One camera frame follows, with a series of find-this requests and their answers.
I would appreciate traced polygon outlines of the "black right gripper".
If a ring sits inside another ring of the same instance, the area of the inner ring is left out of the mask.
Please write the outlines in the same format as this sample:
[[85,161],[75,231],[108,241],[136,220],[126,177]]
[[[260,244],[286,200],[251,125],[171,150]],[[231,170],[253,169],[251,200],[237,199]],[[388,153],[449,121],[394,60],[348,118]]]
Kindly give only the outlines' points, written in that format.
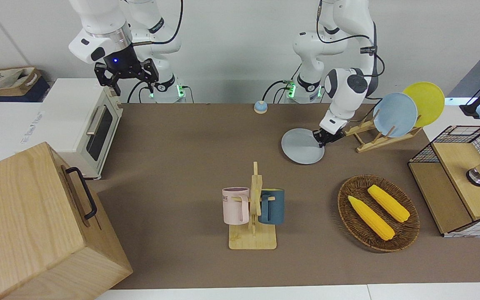
[[95,63],[95,75],[102,87],[108,87],[116,96],[121,95],[118,81],[137,78],[147,84],[150,94],[154,93],[155,84],[159,81],[159,72],[154,61],[149,57],[140,62],[133,44],[127,48],[103,57],[102,62]]

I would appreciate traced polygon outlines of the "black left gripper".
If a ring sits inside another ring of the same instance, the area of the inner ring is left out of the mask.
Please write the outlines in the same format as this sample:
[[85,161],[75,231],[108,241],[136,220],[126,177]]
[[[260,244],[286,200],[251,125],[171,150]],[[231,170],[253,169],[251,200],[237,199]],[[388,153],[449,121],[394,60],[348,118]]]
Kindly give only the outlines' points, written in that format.
[[331,139],[331,143],[334,143],[345,137],[345,133],[341,131],[341,128],[337,130],[326,130],[324,128],[320,128],[318,130],[314,130],[312,134],[315,141],[318,143],[319,148],[325,147],[327,144],[327,139]]

